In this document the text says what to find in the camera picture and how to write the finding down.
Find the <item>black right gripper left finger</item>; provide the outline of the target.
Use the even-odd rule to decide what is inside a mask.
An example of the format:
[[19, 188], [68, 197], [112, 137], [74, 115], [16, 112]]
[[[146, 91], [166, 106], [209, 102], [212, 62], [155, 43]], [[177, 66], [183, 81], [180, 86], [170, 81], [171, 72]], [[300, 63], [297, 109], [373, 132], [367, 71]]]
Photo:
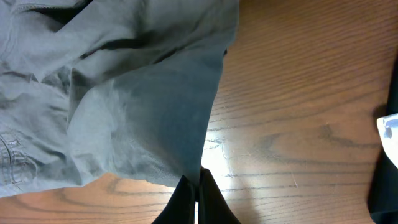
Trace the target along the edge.
[[183, 175], [170, 200], [152, 224], [194, 224], [195, 186]]

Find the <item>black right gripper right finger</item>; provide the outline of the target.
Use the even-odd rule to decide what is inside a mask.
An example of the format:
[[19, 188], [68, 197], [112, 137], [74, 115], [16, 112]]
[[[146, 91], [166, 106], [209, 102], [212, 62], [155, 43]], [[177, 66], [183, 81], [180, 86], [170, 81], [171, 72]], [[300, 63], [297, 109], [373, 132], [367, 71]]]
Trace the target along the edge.
[[241, 224], [228, 207], [209, 169], [201, 168], [198, 186], [199, 224]]

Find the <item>grey shorts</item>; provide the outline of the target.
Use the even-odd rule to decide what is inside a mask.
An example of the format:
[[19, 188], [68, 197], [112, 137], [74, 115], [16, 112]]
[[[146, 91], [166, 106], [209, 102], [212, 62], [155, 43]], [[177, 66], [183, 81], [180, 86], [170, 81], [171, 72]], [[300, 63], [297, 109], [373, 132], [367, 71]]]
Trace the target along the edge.
[[198, 182], [237, 1], [2, 1], [1, 196]]

